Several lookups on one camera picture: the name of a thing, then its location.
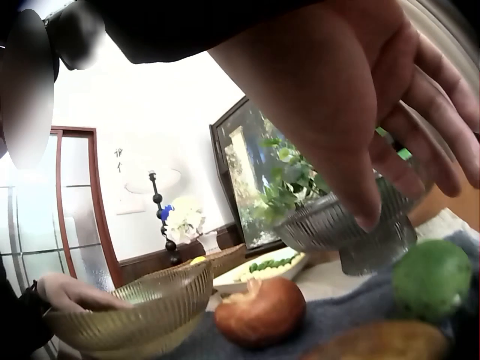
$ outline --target wooden door frame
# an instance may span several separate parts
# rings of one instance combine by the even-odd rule
[[[110,232],[108,230],[107,220],[105,217],[105,208],[103,206],[102,191],[100,188],[100,175],[98,173],[98,157],[96,145],[96,129],[82,128],[71,126],[52,126],[51,134],[57,135],[57,159],[56,159],[56,190],[57,190],[57,209],[59,215],[60,235],[62,239],[63,248],[65,251],[65,258],[67,261],[70,275],[76,277],[75,268],[73,266],[72,256],[67,239],[67,230],[65,227],[65,219],[63,217],[63,205],[61,198],[61,140],[62,137],[83,137],[88,139],[88,166],[90,170],[90,189],[92,192],[93,207],[95,213],[95,220],[102,245],[103,254],[107,262],[108,270],[112,277],[113,284],[116,288],[123,285],[123,279],[120,271],[120,265],[113,249]]]

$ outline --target white plate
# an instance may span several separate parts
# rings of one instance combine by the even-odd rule
[[[297,252],[292,248],[283,248],[274,252],[269,252],[268,254],[264,254],[262,256],[257,257],[256,259],[247,261],[246,263],[237,266],[236,268],[224,273],[216,277],[213,280],[213,287],[216,289],[220,294],[233,294],[237,292],[245,292],[247,290],[247,283],[241,281],[235,281],[236,278],[239,277],[240,274],[243,274],[250,269],[250,265],[253,263],[260,264],[263,261],[273,259],[275,261],[287,259],[292,257]],[[286,279],[293,279],[295,275],[297,275],[300,270],[306,265],[308,261],[308,256],[306,254],[301,254],[301,260],[292,266],[290,269],[286,270],[281,274],[277,274],[275,276],[281,276]]]

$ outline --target wicker basket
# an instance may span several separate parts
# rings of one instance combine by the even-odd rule
[[[213,277],[215,278],[217,276],[220,276],[226,273],[227,271],[230,271],[231,269],[234,269],[237,266],[243,264],[245,262],[246,251],[247,251],[247,248],[245,244],[240,244],[240,245],[222,250],[220,252],[215,252],[213,254],[206,255],[205,258],[212,263]],[[180,265],[169,267],[168,269],[156,271],[151,274],[147,274],[141,277],[140,279],[159,276],[163,272],[171,271],[172,269],[177,270],[177,269],[188,267],[190,266],[191,261],[192,259],[189,259],[188,261]]]

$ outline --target blue cloth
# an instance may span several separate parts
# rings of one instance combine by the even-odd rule
[[[479,355],[479,248],[478,240],[465,232],[446,238],[467,253],[474,277],[468,301],[452,318],[439,325],[456,346],[451,359],[478,359]],[[320,342],[357,325],[388,319],[394,313],[391,267],[379,272],[355,291],[339,298],[316,300],[307,304],[302,329],[284,343],[260,351],[241,349],[223,338],[215,327],[213,314],[207,312],[195,331],[171,353],[158,360],[292,360]]]

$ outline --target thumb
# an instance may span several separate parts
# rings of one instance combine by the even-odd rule
[[[371,231],[378,223],[382,205],[368,151],[316,157],[314,166],[357,224]]]

